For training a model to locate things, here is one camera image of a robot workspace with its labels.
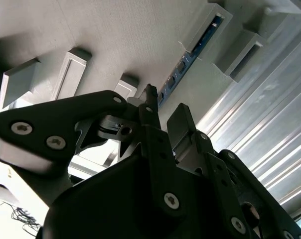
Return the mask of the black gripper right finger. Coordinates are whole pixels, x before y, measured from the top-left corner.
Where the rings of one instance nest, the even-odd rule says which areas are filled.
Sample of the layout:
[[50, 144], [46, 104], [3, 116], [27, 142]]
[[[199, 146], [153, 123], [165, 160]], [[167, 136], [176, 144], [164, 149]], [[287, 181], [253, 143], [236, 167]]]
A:
[[179, 104], [167, 121], [177, 167], [202, 178], [206, 232], [217, 239], [301, 239], [301, 228], [232, 151], [216, 151]]

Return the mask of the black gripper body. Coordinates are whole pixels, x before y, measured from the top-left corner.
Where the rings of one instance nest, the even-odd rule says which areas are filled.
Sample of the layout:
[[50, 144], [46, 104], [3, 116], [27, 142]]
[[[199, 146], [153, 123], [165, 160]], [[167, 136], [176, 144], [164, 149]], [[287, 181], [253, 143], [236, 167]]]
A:
[[50, 207], [43, 239], [253, 239], [221, 213], [209, 182], [182, 169], [177, 181], [180, 218], [159, 212], [151, 200], [147, 162], [120, 162], [61, 194]]

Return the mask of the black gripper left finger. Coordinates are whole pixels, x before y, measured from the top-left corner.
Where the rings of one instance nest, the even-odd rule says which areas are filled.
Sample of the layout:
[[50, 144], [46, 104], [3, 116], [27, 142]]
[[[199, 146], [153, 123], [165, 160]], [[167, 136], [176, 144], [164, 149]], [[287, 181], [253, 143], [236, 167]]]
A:
[[31, 176], [27, 185], [52, 196], [53, 204], [71, 188], [65, 181], [72, 157], [115, 139], [120, 143], [115, 165], [133, 157], [145, 160], [154, 206], [180, 218], [172, 176], [177, 168], [157, 110], [157, 90], [148, 85], [139, 106], [106, 90], [5, 111], [0, 113], [0, 162]]

